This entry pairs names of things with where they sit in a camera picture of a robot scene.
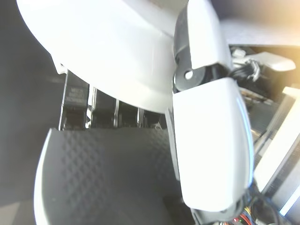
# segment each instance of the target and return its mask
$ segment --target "bright light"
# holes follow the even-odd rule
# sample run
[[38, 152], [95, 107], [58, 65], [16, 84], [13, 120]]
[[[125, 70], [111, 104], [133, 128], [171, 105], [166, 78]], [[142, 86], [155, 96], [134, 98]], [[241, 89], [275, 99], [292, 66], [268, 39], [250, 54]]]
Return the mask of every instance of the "bright light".
[[297, 187], [295, 192], [292, 194], [292, 196], [289, 198], [289, 200], [287, 200], [285, 205], [280, 210], [281, 215], [285, 216], [299, 197], [300, 197], [300, 185]]

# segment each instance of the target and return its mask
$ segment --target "diamond pattern texture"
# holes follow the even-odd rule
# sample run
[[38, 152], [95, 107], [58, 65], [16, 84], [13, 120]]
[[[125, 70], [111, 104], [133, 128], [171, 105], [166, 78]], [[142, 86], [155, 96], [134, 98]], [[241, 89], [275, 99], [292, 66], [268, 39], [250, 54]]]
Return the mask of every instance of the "diamond pattern texture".
[[42, 187], [51, 225], [171, 225], [180, 195], [167, 131], [138, 128], [52, 130]]

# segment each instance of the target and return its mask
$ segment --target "black seat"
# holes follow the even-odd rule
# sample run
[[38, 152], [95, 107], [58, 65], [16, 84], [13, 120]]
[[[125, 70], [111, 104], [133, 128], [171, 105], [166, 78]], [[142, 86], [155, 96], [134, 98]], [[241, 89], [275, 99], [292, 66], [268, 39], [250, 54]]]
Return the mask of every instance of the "black seat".
[[164, 199], [181, 191], [167, 131], [52, 129], [43, 152], [36, 218], [42, 198], [49, 225], [174, 224]]

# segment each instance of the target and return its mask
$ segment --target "black surface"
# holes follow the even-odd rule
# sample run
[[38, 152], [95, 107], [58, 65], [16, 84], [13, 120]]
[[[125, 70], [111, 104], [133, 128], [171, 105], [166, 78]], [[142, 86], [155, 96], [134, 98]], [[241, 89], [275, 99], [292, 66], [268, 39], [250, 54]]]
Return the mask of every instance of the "black surface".
[[58, 126], [63, 86], [64, 76], [26, 27], [15, 0], [1, 1], [0, 206], [33, 198], [46, 134]]
[[172, 225], [181, 195], [167, 131], [144, 128], [52, 130], [42, 190], [53, 225]]

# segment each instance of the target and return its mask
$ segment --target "black panel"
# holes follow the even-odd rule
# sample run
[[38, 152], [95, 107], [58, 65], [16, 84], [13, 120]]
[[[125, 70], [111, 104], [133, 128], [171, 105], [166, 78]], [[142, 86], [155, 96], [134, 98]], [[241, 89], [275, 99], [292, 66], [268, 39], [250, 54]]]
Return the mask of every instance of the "black panel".
[[172, 225], [181, 194], [167, 131], [142, 128], [53, 130], [42, 188], [52, 225]]

